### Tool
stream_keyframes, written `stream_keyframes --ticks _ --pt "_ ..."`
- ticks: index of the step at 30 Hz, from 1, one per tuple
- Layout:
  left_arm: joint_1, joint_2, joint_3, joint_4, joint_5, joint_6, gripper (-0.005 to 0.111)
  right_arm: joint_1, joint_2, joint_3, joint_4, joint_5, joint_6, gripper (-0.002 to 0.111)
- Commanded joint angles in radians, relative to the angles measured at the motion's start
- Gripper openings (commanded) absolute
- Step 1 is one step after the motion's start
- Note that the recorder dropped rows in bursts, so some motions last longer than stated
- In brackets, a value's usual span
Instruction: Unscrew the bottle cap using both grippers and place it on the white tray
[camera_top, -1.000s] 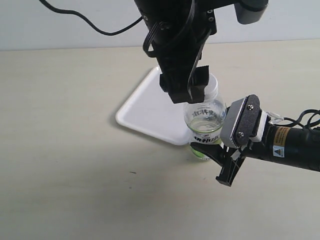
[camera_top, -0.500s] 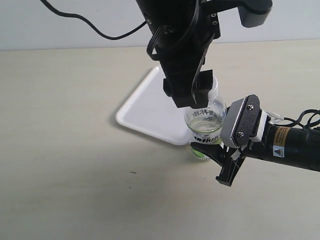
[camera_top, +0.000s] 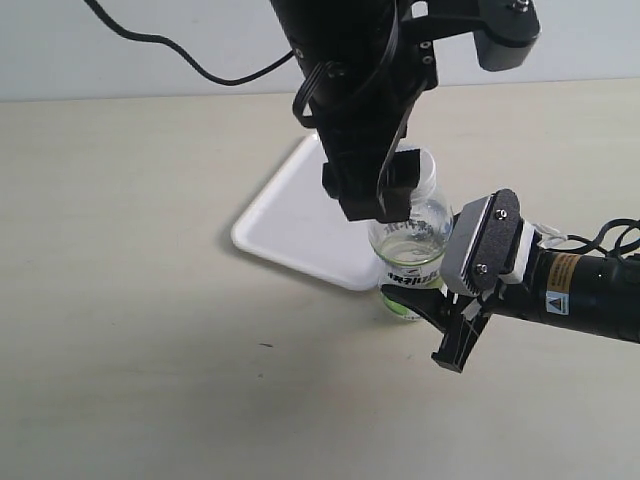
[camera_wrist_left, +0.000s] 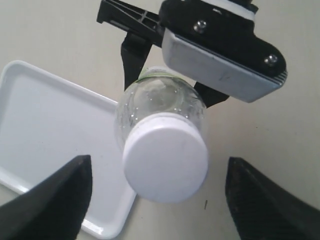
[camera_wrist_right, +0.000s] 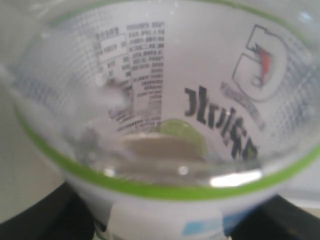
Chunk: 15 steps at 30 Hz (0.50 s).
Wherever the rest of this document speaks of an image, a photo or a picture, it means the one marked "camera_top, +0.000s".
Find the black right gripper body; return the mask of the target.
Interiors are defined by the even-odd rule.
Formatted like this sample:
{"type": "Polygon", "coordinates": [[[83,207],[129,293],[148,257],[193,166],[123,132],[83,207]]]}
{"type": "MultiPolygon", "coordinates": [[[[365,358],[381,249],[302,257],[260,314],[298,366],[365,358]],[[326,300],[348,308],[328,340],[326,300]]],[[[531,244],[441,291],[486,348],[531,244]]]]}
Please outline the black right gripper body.
{"type": "Polygon", "coordinates": [[[473,298],[459,295],[451,302],[443,340],[431,355],[438,366],[461,373],[494,314],[523,321],[535,319],[523,305],[507,300],[507,290],[506,285],[501,285],[473,298]]]}

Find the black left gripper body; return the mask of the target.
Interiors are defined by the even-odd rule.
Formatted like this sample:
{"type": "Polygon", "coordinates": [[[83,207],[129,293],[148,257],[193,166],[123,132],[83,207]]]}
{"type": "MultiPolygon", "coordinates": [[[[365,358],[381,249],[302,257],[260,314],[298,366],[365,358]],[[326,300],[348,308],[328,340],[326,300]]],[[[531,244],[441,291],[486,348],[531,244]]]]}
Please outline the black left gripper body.
{"type": "Polygon", "coordinates": [[[307,31],[299,65],[300,124],[317,131],[325,162],[377,164],[378,187],[417,99],[438,83],[432,40],[401,29],[307,31]]]}

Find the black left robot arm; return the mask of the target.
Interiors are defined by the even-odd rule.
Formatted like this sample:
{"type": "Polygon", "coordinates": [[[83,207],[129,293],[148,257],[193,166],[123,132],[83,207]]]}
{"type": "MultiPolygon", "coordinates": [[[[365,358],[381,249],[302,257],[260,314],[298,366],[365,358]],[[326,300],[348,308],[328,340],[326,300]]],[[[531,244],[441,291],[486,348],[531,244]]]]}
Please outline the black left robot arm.
{"type": "Polygon", "coordinates": [[[315,131],[326,161],[322,186],[351,221],[410,215],[420,166],[400,154],[415,103],[438,84],[433,41],[483,30],[475,1],[274,1],[304,81],[292,112],[315,131]]]}

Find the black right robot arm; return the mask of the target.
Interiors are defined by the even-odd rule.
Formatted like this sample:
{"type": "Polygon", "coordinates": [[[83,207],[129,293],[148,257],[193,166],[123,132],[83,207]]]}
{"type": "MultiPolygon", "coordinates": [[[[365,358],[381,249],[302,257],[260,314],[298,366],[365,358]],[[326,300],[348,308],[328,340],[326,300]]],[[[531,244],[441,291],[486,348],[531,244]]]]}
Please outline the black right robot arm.
{"type": "Polygon", "coordinates": [[[520,284],[500,282],[471,298],[385,284],[382,293],[443,334],[431,358],[460,373],[492,315],[623,342],[639,342],[639,256],[621,259],[545,251],[520,284]]]}

